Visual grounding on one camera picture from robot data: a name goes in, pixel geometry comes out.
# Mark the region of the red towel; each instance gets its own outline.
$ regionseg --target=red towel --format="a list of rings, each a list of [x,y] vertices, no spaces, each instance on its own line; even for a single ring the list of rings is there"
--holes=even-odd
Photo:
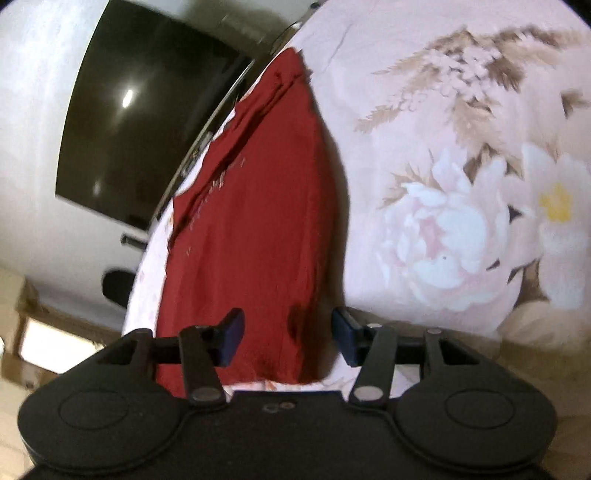
[[[269,65],[174,199],[157,336],[216,325],[233,307],[246,329],[224,384],[318,379],[314,327],[336,216],[335,185],[299,55]],[[157,380],[184,396],[181,369]]]

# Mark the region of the white peony print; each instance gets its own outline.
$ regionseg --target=white peony print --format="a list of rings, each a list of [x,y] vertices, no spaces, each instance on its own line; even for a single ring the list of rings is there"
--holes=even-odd
[[[378,249],[387,285],[396,271],[414,298],[433,310],[464,312],[494,300],[508,284],[517,258],[509,210],[501,196],[506,162],[492,159],[470,183],[466,152],[444,151],[432,175],[439,188],[413,181],[385,208]]]
[[[509,176],[504,185],[505,200],[523,214],[521,249],[540,258],[540,287],[551,305],[578,309],[589,271],[591,174],[584,162],[567,154],[555,160],[533,144],[522,146],[522,156],[524,179]]]

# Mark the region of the black tv screen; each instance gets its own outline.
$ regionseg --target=black tv screen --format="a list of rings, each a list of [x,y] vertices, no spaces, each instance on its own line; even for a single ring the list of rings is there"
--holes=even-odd
[[[147,229],[183,157],[249,61],[188,25],[111,0],[74,85],[56,194]]]

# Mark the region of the floral bedsheet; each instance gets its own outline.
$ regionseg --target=floral bedsheet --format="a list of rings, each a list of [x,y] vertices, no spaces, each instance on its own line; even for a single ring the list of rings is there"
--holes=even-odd
[[[309,68],[340,189],[329,298],[371,321],[488,340],[556,406],[546,467],[586,479],[589,27],[561,0],[330,0],[289,46]],[[155,323],[167,235],[165,218],[128,330]],[[248,388],[346,393],[356,371],[339,362],[321,384]],[[392,394],[412,381],[402,372]]]

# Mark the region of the black mount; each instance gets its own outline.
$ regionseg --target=black mount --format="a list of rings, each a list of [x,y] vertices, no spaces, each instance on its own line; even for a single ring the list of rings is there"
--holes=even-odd
[[[177,338],[135,330],[32,394],[18,427],[37,465],[25,478],[551,479],[537,463],[556,429],[550,402],[441,329],[422,338],[335,309],[333,338],[361,366],[340,392],[236,392],[227,366],[244,332],[233,309]],[[153,380],[182,364],[187,399]],[[396,364],[421,381],[390,399]]]

